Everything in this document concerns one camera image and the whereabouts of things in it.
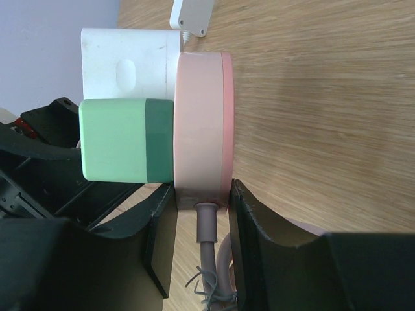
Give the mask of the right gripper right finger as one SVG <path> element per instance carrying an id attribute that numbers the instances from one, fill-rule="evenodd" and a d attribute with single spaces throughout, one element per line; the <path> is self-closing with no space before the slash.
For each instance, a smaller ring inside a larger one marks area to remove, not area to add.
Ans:
<path id="1" fill-rule="evenodd" d="M 413 310 L 414 235 L 315 235 L 239 181 L 230 195 L 239 310 Z"/>

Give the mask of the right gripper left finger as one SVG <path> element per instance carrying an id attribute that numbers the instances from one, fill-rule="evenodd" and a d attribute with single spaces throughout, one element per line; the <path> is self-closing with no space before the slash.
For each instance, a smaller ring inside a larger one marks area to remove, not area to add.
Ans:
<path id="1" fill-rule="evenodd" d="M 94 230 L 61 219 L 1 220 L 2 310 L 161 310 L 178 211 L 174 187 Z"/>

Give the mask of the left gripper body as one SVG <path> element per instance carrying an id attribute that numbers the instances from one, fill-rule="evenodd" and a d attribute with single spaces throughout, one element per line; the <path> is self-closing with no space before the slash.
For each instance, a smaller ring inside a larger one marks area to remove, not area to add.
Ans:
<path id="1" fill-rule="evenodd" d="M 78 106 L 66 97 L 1 124 L 1 155 L 79 156 Z"/>

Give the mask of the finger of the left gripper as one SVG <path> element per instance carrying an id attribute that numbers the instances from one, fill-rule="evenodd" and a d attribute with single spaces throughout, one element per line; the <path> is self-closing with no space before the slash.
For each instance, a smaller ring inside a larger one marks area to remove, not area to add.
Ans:
<path id="1" fill-rule="evenodd" d="M 68 218 L 95 227 L 141 186 L 86 180 L 78 154 L 46 157 L 1 143 L 2 219 Z"/>

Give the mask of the green dual usb charger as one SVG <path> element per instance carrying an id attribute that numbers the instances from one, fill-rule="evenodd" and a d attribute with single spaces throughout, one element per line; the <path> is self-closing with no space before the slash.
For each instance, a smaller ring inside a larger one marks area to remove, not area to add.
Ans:
<path id="1" fill-rule="evenodd" d="M 88 181 L 168 183 L 173 177 L 174 103 L 84 100 L 79 106 L 82 172 Z"/>

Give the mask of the tall white charger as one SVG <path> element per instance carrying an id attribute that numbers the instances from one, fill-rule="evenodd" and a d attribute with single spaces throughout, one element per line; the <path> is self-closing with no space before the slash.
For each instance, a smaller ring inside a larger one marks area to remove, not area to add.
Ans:
<path id="1" fill-rule="evenodd" d="M 181 52 L 178 30 L 83 28 L 83 97 L 172 100 Z"/>

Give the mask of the pink round power socket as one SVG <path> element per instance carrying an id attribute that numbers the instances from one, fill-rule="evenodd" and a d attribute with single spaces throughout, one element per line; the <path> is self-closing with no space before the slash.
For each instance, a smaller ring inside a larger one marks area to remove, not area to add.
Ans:
<path id="1" fill-rule="evenodd" d="M 174 188 L 180 210 L 228 206 L 233 176 L 235 95 L 226 52 L 184 52 L 174 95 Z"/>

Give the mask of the white power strip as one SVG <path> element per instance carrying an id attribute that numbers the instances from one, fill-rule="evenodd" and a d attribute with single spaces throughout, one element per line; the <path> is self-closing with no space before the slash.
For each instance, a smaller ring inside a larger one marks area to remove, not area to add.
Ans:
<path id="1" fill-rule="evenodd" d="M 214 0 L 174 0 L 169 25 L 196 37 L 207 34 L 213 12 Z"/>

